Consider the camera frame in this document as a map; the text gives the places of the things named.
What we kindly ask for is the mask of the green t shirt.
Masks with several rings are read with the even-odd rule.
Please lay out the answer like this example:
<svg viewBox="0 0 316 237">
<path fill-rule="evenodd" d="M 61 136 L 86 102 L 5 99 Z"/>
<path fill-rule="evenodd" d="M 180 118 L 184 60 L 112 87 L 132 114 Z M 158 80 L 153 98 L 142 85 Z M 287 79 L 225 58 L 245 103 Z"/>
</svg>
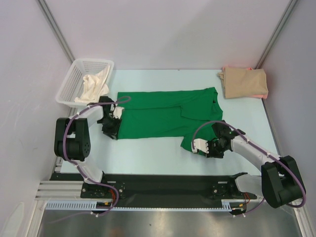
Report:
<svg viewBox="0 0 316 237">
<path fill-rule="evenodd" d="M 192 91 L 118 92 L 129 96 L 118 131 L 119 139 L 181 137 L 181 147 L 192 150 L 193 138 L 213 140 L 211 125 L 222 120 L 223 110 L 214 87 Z"/>
</svg>

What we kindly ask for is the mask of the white plastic basket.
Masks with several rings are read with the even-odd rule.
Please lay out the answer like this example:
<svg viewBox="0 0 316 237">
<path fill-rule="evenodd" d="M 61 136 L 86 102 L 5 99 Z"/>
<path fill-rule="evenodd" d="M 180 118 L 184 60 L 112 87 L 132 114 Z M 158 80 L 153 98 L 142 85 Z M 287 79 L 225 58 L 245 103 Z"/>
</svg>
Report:
<svg viewBox="0 0 316 237">
<path fill-rule="evenodd" d="M 83 77 L 88 74 L 95 75 L 103 69 L 109 68 L 108 77 L 105 81 L 105 84 L 109 86 L 114 66 L 113 61 L 106 59 L 76 59 L 70 66 L 57 92 L 56 102 L 71 108 L 85 107 L 85 103 L 75 102 L 75 98 L 80 97 L 83 93 Z"/>
</svg>

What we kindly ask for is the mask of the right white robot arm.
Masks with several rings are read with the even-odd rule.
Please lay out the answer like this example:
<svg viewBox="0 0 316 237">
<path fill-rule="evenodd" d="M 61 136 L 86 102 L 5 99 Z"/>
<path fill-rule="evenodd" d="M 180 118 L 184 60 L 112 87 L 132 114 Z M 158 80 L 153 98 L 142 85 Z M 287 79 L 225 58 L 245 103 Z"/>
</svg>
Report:
<svg viewBox="0 0 316 237">
<path fill-rule="evenodd" d="M 228 185 L 231 197 L 239 198 L 249 192 L 262 196 L 273 208 L 283 205 L 300 208 L 306 204 L 306 188 L 293 157 L 269 152 L 224 120 L 214 120 L 210 124 L 216 137 L 206 142 L 209 157 L 222 158 L 225 151 L 231 151 L 261 172 L 259 177 L 249 174 L 237 177 Z"/>
</svg>

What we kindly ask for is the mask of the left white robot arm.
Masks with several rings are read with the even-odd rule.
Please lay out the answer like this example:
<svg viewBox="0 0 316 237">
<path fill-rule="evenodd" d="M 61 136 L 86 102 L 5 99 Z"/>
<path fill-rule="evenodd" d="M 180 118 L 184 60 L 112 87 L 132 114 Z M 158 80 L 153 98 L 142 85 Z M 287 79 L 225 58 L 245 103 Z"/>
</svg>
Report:
<svg viewBox="0 0 316 237">
<path fill-rule="evenodd" d="M 109 185 L 104 172 L 91 158 L 90 128 L 94 124 L 102 125 L 102 132 L 116 140 L 122 122 L 124 108 L 107 96 L 98 103 L 89 103 L 77 114 L 56 121 L 54 152 L 56 156 L 72 164 L 92 192 L 102 198 L 108 194 Z"/>
</svg>

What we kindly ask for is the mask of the cream t shirt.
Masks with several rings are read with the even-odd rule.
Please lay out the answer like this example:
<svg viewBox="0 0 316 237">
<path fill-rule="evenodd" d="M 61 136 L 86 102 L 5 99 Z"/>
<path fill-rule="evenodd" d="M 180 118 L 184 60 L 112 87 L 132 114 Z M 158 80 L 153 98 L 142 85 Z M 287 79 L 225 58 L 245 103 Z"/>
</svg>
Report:
<svg viewBox="0 0 316 237">
<path fill-rule="evenodd" d="M 95 75 L 87 74 L 83 77 L 83 93 L 75 98 L 78 103 L 96 103 L 99 98 L 109 93 L 106 81 L 109 77 L 111 67 L 107 65 L 105 69 Z"/>
</svg>

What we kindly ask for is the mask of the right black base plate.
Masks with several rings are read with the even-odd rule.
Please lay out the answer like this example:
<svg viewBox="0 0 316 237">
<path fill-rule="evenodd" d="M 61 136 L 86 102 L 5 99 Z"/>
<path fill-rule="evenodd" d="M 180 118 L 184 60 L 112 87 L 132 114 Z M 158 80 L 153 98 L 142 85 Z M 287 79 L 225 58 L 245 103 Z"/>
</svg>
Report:
<svg viewBox="0 0 316 237">
<path fill-rule="evenodd" d="M 254 194 L 240 191 L 233 182 L 218 182 L 211 185 L 211 194 L 214 198 L 221 199 L 257 199 Z"/>
</svg>

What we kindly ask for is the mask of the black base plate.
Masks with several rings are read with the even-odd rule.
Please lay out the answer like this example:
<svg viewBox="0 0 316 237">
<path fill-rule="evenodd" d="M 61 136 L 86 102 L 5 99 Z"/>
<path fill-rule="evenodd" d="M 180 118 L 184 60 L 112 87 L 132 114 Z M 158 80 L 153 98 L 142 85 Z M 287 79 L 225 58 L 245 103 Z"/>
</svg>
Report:
<svg viewBox="0 0 316 237">
<path fill-rule="evenodd" d="M 108 186 L 112 186 L 117 189 L 119 199 L 125 198 L 125 182 L 122 180 L 107 180 L 103 178 L 101 183 L 105 183 Z M 105 187 L 99 184 L 83 182 L 81 198 L 90 199 L 103 199 L 103 198 L 116 198 L 117 194 L 113 188 Z"/>
<path fill-rule="evenodd" d="M 221 199 L 257 199 L 254 194 L 240 191 L 233 182 L 218 182 L 211 185 L 211 194 L 214 198 Z"/>
</svg>

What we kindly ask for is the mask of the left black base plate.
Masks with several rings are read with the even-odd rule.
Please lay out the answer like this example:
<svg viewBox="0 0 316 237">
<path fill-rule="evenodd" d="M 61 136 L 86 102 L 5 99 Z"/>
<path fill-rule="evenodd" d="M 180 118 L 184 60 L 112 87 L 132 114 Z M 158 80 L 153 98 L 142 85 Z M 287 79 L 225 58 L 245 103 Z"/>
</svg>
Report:
<svg viewBox="0 0 316 237">
<path fill-rule="evenodd" d="M 107 180 L 103 178 L 101 183 L 105 183 L 108 186 L 112 186 L 117 189 L 119 199 L 125 198 L 125 182 L 122 180 Z M 99 184 L 83 182 L 81 198 L 90 199 L 103 199 L 103 198 L 116 198 L 117 194 L 113 188 L 105 187 Z"/>
</svg>

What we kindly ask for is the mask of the aluminium front rail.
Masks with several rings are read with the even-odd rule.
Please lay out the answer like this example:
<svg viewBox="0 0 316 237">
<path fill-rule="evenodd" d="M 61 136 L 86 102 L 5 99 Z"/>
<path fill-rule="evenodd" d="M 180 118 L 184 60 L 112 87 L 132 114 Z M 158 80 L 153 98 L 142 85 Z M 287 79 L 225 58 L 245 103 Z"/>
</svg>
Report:
<svg viewBox="0 0 316 237">
<path fill-rule="evenodd" d="M 129 180 L 125 181 L 125 198 L 150 195 L 153 197 L 177 197 L 177 196 L 201 196 L 210 199 L 221 199 L 213 197 L 211 185 L 218 183 L 214 180 Z M 36 197 L 55 199 L 77 199 L 81 198 L 82 181 L 43 181 L 40 183 Z"/>
</svg>

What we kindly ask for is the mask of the left aluminium corner post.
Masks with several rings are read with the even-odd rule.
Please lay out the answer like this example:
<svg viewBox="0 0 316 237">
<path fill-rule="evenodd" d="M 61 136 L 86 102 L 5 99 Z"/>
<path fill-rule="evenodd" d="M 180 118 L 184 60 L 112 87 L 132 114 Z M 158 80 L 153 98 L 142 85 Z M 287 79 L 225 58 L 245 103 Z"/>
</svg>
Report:
<svg viewBox="0 0 316 237">
<path fill-rule="evenodd" d="M 75 60 L 75 57 L 72 53 L 72 50 L 67 43 L 62 31 L 60 30 L 60 27 L 58 26 L 57 21 L 55 20 L 55 17 L 53 16 L 52 11 L 50 10 L 49 5 L 45 0 L 36 0 L 44 18 L 46 19 L 49 27 L 51 28 L 54 36 L 56 37 L 62 51 L 64 52 L 66 58 L 70 63 L 73 63 Z"/>
</svg>

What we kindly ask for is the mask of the aluminium corner post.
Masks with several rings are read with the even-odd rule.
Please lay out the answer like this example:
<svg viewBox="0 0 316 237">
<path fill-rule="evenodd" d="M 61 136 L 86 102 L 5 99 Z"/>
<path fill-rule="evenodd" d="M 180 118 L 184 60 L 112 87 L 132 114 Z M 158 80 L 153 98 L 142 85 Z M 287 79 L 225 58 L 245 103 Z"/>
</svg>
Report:
<svg viewBox="0 0 316 237">
<path fill-rule="evenodd" d="M 262 66 L 264 65 L 267 57 L 269 56 L 269 54 L 271 53 L 274 45 L 276 44 L 278 38 L 280 37 L 283 29 L 286 27 L 288 21 L 291 18 L 291 15 L 293 14 L 293 12 L 295 11 L 296 7 L 298 6 L 298 4 L 300 3 L 300 0 L 290 0 L 288 5 L 285 8 L 284 13 L 282 14 L 280 20 L 278 21 L 276 28 L 274 29 L 271 37 L 268 40 L 268 43 L 266 45 L 266 47 L 264 48 L 255 69 L 260 69 L 262 68 Z"/>
<path fill-rule="evenodd" d="M 75 60 L 75 57 L 72 53 L 72 50 L 67 43 L 62 31 L 60 30 L 60 27 L 58 26 L 57 21 L 55 20 L 55 17 L 53 16 L 52 11 L 50 10 L 49 5 L 45 0 L 36 0 L 44 18 L 46 19 L 49 27 L 51 28 L 54 36 L 56 37 L 62 51 L 64 52 L 66 58 L 70 63 L 73 63 Z"/>
</svg>

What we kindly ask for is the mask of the right aluminium corner post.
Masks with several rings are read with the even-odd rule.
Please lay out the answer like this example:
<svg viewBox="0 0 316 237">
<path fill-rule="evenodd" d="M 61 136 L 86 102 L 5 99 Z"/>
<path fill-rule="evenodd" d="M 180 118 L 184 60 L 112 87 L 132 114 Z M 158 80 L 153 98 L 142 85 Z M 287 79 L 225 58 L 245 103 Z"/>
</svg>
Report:
<svg viewBox="0 0 316 237">
<path fill-rule="evenodd" d="M 286 27 L 288 21 L 291 18 L 291 15 L 293 14 L 293 12 L 295 11 L 296 7 L 298 6 L 298 4 L 300 3 L 300 0 L 290 0 L 288 5 L 285 8 L 284 13 L 282 14 L 280 20 L 278 21 L 276 28 L 274 29 L 271 37 L 268 40 L 268 43 L 266 45 L 266 47 L 264 48 L 255 69 L 260 69 L 262 68 L 262 66 L 264 65 L 267 57 L 269 56 L 269 54 L 271 53 L 274 45 L 276 44 L 278 38 L 280 37 L 283 29 Z"/>
</svg>

